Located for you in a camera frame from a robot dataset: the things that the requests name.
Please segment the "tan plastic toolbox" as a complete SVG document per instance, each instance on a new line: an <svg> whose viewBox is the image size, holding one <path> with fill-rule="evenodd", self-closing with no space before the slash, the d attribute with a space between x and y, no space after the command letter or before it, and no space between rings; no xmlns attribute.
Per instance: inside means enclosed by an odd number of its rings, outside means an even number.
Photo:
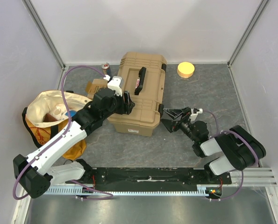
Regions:
<svg viewBox="0 0 278 224"><path fill-rule="evenodd" d="M122 90L135 103L129 115L114 114L108 121L119 133L152 136L163 115L164 83L167 61L160 54L127 52L121 59L118 76Z"/></svg>

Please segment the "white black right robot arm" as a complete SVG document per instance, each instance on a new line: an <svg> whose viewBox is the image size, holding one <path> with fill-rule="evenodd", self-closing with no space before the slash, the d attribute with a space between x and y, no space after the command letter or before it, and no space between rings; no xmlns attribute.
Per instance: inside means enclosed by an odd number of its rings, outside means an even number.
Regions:
<svg viewBox="0 0 278 224"><path fill-rule="evenodd" d="M206 122L196 119L204 112L202 108L164 108L163 112L169 116L169 119L161 120L166 129L170 133L182 131L193 142L192 148L198 157L223 153L204 166L203 178L207 183L215 183L220 175L229 171L256 166L266 156L264 146L240 125L225 131L217 130L210 136Z"/></svg>

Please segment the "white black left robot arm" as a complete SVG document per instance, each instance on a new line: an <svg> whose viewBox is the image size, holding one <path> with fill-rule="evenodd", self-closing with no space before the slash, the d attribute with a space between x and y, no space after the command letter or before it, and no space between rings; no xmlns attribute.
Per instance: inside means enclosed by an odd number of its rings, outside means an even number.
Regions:
<svg viewBox="0 0 278 224"><path fill-rule="evenodd" d="M85 139L103 125L103 121L111 115L130 114L135 104L128 91L122 95L109 88L101 88L95 93L93 100L69 116L68 124L45 145L28 156L21 154L13 159L14 176L13 198L16 188L21 185L31 198L43 195L52 184L79 180L88 183L92 178L89 165L82 160L68 165L54 167L54 162L72 146Z"/></svg>

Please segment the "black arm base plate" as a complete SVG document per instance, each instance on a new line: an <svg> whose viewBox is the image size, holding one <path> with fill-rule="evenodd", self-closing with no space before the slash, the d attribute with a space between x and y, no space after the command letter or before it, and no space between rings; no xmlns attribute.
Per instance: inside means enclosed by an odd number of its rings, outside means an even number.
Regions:
<svg viewBox="0 0 278 224"><path fill-rule="evenodd" d="M122 183L188 183L199 184L231 184L230 173L213 175L201 168L92 168L78 179L80 183L93 183L96 187Z"/></svg>

